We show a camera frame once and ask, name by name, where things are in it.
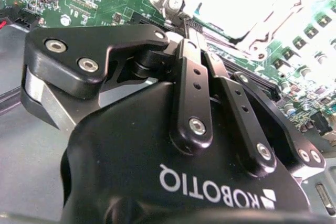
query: cable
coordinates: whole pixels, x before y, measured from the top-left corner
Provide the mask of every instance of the cable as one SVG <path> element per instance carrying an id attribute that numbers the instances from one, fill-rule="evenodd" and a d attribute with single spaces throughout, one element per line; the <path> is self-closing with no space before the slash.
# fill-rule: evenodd
<path id="1" fill-rule="evenodd" d="M 2 21 L 0 23 L 0 29 L 2 29 L 5 25 L 7 25 L 7 21 Z"/>
<path id="2" fill-rule="evenodd" d="M 0 116 L 8 113 L 21 104 L 20 91 L 21 87 L 16 87 L 0 95 Z"/>

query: robotiq logo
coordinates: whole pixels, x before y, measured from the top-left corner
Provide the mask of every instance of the robotiq logo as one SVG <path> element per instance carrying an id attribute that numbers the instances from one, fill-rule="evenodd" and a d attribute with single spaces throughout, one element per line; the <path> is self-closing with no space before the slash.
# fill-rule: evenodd
<path id="1" fill-rule="evenodd" d="M 221 185 L 220 187 L 213 181 L 206 180 L 202 184 L 202 191 L 198 191 L 198 179 L 193 176 L 193 185 L 188 186 L 187 175 L 182 173 L 182 179 L 180 175 L 173 169 L 167 168 L 161 164 L 162 171 L 160 172 L 161 186 L 171 192 L 178 192 L 181 188 L 182 181 L 182 193 L 185 196 L 193 197 L 200 200 L 208 200 L 212 203 L 219 203 L 222 201 L 229 207 L 239 208 L 262 208 L 259 199 L 261 200 L 265 209 L 275 209 L 274 203 L 277 201 L 275 193 L 271 189 L 263 189 L 263 196 L 252 194 L 248 191 L 240 189 L 232 189 L 229 186 Z"/>

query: bolt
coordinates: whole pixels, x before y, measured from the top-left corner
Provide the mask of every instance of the bolt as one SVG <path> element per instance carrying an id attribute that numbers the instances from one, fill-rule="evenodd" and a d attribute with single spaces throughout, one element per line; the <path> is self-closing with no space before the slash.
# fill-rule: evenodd
<path id="1" fill-rule="evenodd" d="M 154 34 L 157 36 L 157 38 L 164 39 L 164 34 L 162 34 L 161 32 L 156 31 Z"/>
<path id="2" fill-rule="evenodd" d="M 308 153 L 305 152 L 304 150 L 300 149 L 299 154 L 304 161 L 306 161 L 306 162 L 310 161 L 310 157 L 308 156 Z"/>
<path id="3" fill-rule="evenodd" d="M 47 40 L 45 46 L 49 51 L 56 52 L 58 54 L 67 50 L 67 46 L 62 41 L 56 39 Z"/>
<path id="4" fill-rule="evenodd" d="M 99 68 L 98 64 L 94 60 L 91 60 L 89 58 L 81 58 L 78 61 L 78 66 L 82 70 L 90 73 L 96 72 Z"/>
<path id="5" fill-rule="evenodd" d="M 257 144 L 257 150 L 265 160 L 271 160 L 272 158 L 271 152 L 264 144 L 261 143 Z"/>
<path id="6" fill-rule="evenodd" d="M 196 135 L 201 136 L 206 132 L 204 123 L 197 118 L 191 118 L 189 120 L 189 126 Z"/>
<path id="7" fill-rule="evenodd" d="M 310 153 L 311 153 L 311 155 L 313 156 L 313 158 L 315 159 L 315 161 L 316 161 L 317 163 L 321 163 L 321 162 L 322 162 L 322 160 L 321 160 L 319 154 L 317 154 L 316 151 L 310 151 Z"/>
<path id="8" fill-rule="evenodd" d="M 240 78 L 243 80 L 243 82 L 248 83 L 248 79 L 245 76 L 243 76 L 242 74 L 240 75 Z"/>

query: capacitor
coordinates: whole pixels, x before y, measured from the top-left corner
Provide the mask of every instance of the capacitor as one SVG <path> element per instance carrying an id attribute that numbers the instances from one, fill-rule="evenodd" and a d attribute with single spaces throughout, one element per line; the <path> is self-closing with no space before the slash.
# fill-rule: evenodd
<path id="1" fill-rule="evenodd" d="M 302 106 L 302 109 L 304 111 L 308 111 L 310 108 L 309 108 L 309 104 L 305 103 L 303 106 Z"/>
<path id="2" fill-rule="evenodd" d="M 284 94 L 288 94 L 291 91 L 289 82 L 283 82 L 280 84 L 281 90 Z"/>
<path id="3" fill-rule="evenodd" d="M 312 128 L 314 128 L 314 124 L 313 124 L 313 122 L 312 122 L 312 121 L 308 121 L 308 122 L 306 123 L 306 127 L 307 127 L 308 129 L 312 129 Z"/>
<path id="4" fill-rule="evenodd" d="M 307 129 L 307 127 L 306 127 L 305 125 L 301 125 L 301 127 L 300 127 L 300 131 L 301 131 L 301 132 L 307 132 L 308 129 Z"/>
<path id="5" fill-rule="evenodd" d="M 323 65 L 323 64 L 327 63 L 328 57 L 326 55 L 319 55 L 319 56 L 316 57 L 316 59 L 319 62 L 319 64 Z"/>
<path id="6" fill-rule="evenodd" d="M 312 72 L 310 68 L 304 68 L 301 70 L 302 76 L 307 80 L 310 81 L 312 80 Z"/>
<path id="7" fill-rule="evenodd" d="M 63 15 L 61 16 L 60 22 L 61 22 L 61 24 L 62 24 L 63 26 L 70 26 L 71 23 L 72 23 L 72 20 L 71 20 L 71 18 L 70 18 L 68 15 L 63 14 Z"/>
<path id="8" fill-rule="evenodd" d="M 294 108 L 294 105 L 292 103 L 287 103 L 283 107 L 287 115 L 293 115 L 296 112 L 296 109 Z"/>

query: hole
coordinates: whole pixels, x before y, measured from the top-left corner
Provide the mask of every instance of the hole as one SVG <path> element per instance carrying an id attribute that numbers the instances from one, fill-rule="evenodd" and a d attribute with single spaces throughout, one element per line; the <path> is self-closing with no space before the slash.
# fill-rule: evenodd
<path id="1" fill-rule="evenodd" d="M 89 62 L 85 62 L 84 65 L 88 68 L 92 68 L 93 67 L 93 64 L 92 63 L 89 63 Z"/>
<path id="2" fill-rule="evenodd" d="M 194 123 L 194 126 L 197 130 L 200 130 L 202 128 L 199 123 Z"/>
<path id="3" fill-rule="evenodd" d="M 194 87 L 195 87 L 195 89 L 197 89 L 197 90 L 200 90 L 201 89 L 201 85 L 199 85 L 198 83 L 194 83 Z"/>
<path id="4" fill-rule="evenodd" d="M 198 76 L 201 75 L 201 72 L 200 72 L 198 69 L 194 69 L 194 72 L 195 72 L 195 74 L 197 74 Z"/>
<path id="5" fill-rule="evenodd" d="M 54 49 L 57 49 L 57 50 L 59 50 L 59 49 L 62 48 L 62 47 L 61 47 L 59 44 L 57 44 L 57 43 L 53 43 L 53 44 L 51 45 L 51 47 L 54 48 Z"/>
<path id="6" fill-rule="evenodd" d="M 246 112 L 246 113 L 248 113 L 249 111 L 248 111 L 248 108 L 246 108 L 245 106 L 241 106 L 242 107 L 242 109 Z"/>
<path id="7" fill-rule="evenodd" d="M 164 39 L 164 34 L 162 34 L 161 32 L 159 32 L 159 31 L 155 31 L 154 32 L 154 34 L 157 36 L 157 38 L 159 38 L 159 39 Z"/>

